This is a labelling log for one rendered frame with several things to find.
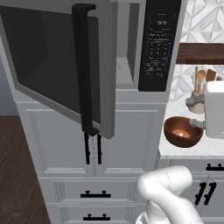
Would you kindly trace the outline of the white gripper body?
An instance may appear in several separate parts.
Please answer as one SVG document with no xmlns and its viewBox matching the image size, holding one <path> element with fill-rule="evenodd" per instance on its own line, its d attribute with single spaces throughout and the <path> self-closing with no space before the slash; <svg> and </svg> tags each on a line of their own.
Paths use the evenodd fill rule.
<svg viewBox="0 0 224 224">
<path fill-rule="evenodd" d="M 224 138 L 224 80 L 204 86 L 206 135 Z"/>
</svg>

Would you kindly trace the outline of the brown bowl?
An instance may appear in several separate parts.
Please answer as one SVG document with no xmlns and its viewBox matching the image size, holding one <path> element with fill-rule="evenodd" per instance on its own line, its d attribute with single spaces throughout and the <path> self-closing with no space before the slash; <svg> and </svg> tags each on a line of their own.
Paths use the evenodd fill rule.
<svg viewBox="0 0 224 224">
<path fill-rule="evenodd" d="M 203 136 L 203 129 L 192 127 L 187 117 L 173 116 L 164 122 L 164 135 L 171 144 L 189 148 L 199 142 Z"/>
</svg>

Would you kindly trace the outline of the grey cupboard door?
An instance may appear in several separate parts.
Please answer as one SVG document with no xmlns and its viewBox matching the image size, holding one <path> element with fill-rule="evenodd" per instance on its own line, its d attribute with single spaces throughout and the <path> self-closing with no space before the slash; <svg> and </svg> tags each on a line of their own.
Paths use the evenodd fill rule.
<svg viewBox="0 0 224 224">
<path fill-rule="evenodd" d="M 18 102 L 36 173 L 40 179 L 90 178 L 93 158 L 87 164 L 81 126 L 58 112 L 36 102 Z"/>
<path fill-rule="evenodd" d="M 206 182 L 206 189 L 204 191 L 204 195 L 208 193 L 208 183 L 210 176 L 209 175 L 193 175 L 192 176 L 192 185 L 188 189 L 187 198 L 193 203 L 193 206 L 199 213 L 202 220 L 207 219 L 206 215 L 206 206 L 204 205 L 205 198 L 202 196 L 199 204 L 197 206 L 194 205 L 195 202 L 195 194 L 200 191 L 200 183 Z"/>
<path fill-rule="evenodd" d="M 155 168 L 165 104 L 117 103 L 115 135 L 101 138 L 97 178 L 137 178 Z"/>
<path fill-rule="evenodd" d="M 208 203 L 209 216 L 224 219 L 224 176 L 211 176 L 209 181 L 217 184 Z"/>
</svg>

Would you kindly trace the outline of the grey microwave oven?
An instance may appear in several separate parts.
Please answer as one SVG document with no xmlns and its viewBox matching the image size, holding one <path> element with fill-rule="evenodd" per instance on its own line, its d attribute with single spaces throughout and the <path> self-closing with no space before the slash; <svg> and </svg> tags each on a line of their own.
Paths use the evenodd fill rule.
<svg viewBox="0 0 224 224">
<path fill-rule="evenodd" d="M 116 89 L 170 91 L 187 0 L 111 0 Z"/>
</svg>

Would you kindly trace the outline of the microwave door with dark window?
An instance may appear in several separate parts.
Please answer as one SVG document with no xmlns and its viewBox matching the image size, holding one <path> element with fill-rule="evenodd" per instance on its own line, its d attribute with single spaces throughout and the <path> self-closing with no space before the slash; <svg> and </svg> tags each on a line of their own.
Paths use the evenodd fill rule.
<svg viewBox="0 0 224 224">
<path fill-rule="evenodd" d="M 116 39 L 111 0 L 0 0 L 1 57 L 20 93 L 81 126 L 72 6 L 95 4 L 100 62 L 100 135 L 115 134 Z"/>
</svg>

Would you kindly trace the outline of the beige utensil pot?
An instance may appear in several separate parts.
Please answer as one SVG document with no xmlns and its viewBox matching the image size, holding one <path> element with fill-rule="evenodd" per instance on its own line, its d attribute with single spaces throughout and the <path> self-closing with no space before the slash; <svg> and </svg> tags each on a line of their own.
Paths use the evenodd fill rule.
<svg viewBox="0 0 224 224">
<path fill-rule="evenodd" d="M 191 98 L 194 99 L 196 96 L 198 96 L 198 94 L 195 94 L 194 91 L 192 91 Z M 194 103 L 187 107 L 188 107 L 189 111 L 193 112 L 194 114 L 204 114 L 204 112 L 205 112 L 205 106 L 201 102 Z"/>
</svg>

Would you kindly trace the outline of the wooden spoon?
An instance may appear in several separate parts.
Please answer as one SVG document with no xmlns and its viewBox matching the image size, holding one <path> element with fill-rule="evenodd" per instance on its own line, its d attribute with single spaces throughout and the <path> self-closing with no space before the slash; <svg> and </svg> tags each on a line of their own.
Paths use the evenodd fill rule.
<svg viewBox="0 0 224 224">
<path fill-rule="evenodd" d="M 199 94 L 201 90 L 201 83 L 206 77 L 206 72 L 201 69 L 199 70 L 197 67 L 195 67 L 195 86 L 194 86 L 194 93 Z"/>
</svg>

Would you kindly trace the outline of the wooden spatula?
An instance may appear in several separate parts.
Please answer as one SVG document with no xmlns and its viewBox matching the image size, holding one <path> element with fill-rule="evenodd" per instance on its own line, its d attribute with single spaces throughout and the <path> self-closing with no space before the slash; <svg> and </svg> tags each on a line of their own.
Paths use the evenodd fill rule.
<svg viewBox="0 0 224 224">
<path fill-rule="evenodd" d="M 206 81 L 214 81 L 216 72 L 214 70 L 208 69 L 206 72 Z"/>
</svg>

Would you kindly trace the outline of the grey drawer front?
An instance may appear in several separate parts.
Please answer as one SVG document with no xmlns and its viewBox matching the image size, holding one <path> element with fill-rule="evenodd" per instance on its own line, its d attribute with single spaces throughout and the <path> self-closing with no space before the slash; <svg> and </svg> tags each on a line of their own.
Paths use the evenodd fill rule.
<svg viewBox="0 0 224 224">
<path fill-rule="evenodd" d="M 115 202 L 142 203 L 146 200 L 137 191 L 135 178 L 40 178 L 44 199 L 49 203 Z M 81 198 L 85 191 L 106 191 L 110 198 Z"/>
<path fill-rule="evenodd" d="M 137 217 L 144 211 L 145 205 L 52 205 L 46 209 L 51 224 L 135 224 Z M 101 216 L 106 214 L 109 221 L 84 221 L 88 214 Z"/>
<path fill-rule="evenodd" d="M 187 167 L 192 174 L 223 174 L 224 171 L 206 171 L 207 164 L 217 166 L 221 164 L 224 167 L 224 160 L 220 159 L 160 159 L 157 168 L 165 168 L 173 165 L 183 165 Z"/>
</svg>

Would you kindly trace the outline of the dark wooden shelf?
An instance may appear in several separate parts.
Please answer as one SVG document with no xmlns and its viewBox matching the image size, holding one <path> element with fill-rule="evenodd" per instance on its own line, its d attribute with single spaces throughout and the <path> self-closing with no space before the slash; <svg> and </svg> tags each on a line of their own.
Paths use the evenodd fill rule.
<svg viewBox="0 0 224 224">
<path fill-rule="evenodd" d="M 177 64 L 224 65 L 224 44 L 180 43 Z"/>
</svg>

